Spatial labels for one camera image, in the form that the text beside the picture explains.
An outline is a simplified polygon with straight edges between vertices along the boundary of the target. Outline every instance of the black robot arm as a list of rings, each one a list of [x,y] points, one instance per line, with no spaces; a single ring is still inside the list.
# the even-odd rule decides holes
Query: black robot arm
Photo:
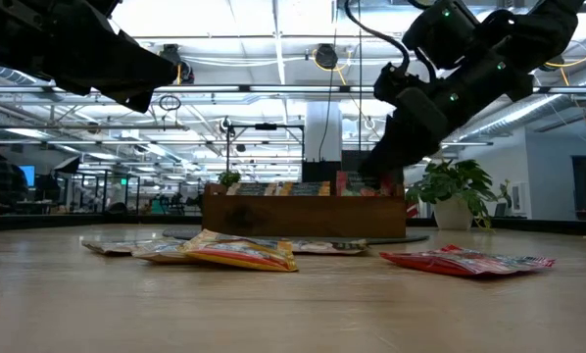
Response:
[[[348,2],[346,14],[360,25]],[[382,69],[374,96],[396,110],[387,117],[385,133],[360,172],[379,176],[417,163],[438,151],[444,138],[501,95],[512,101],[530,95],[530,73],[565,49],[582,4],[582,0],[543,0],[526,15],[498,10],[482,23],[461,0],[439,0],[427,7],[407,30],[403,43],[429,68],[430,80],[410,75],[404,63],[398,67],[389,63]],[[454,72],[436,78],[431,64]]]

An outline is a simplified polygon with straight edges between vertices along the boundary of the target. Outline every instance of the wooden box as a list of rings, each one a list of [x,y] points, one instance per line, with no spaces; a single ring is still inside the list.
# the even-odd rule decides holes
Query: wooden box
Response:
[[[406,237],[404,189],[395,197],[226,196],[209,184],[202,227],[241,236]]]

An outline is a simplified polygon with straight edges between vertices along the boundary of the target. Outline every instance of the product in crate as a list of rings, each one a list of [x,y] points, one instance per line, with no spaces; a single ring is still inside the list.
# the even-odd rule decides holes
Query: product in crate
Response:
[[[277,184],[273,182],[235,182],[227,190],[227,195],[272,196],[276,189]]]
[[[138,246],[151,243],[165,243],[179,245],[185,240],[173,238],[131,240],[131,241],[95,241],[82,240],[81,245],[88,249],[107,256],[129,256]]]
[[[357,172],[337,172],[337,196],[393,196],[396,184],[391,176],[374,178]]]
[[[280,196],[330,196],[330,181],[285,182]]]
[[[178,245],[177,243],[150,242],[137,246],[132,251],[132,256],[137,259],[168,265],[193,265],[200,262],[194,257],[190,257],[179,251],[177,249]]]
[[[550,268],[555,260],[532,256],[490,255],[448,245],[420,253],[380,253],[403,267],[455,276],[508,275]]]
[[[294,253],[355,255],[368,250],[364,239],[354,241],[293,240]]]
[[[290,241],[220,234],[204,230],[178,247],[193,258],[263,271],[297,271]]]

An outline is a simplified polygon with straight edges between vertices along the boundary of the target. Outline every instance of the table surface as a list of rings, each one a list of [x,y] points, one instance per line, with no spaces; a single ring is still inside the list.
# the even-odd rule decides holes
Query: table surface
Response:
[[[586,237],[427,232],[368,256],[296,256],[299,273],[156,266],[82,239],[168,226],[0,232],[0,352],[586,352]],[[557,258],[474,280],[397,267],[378,251],[456,245]]]

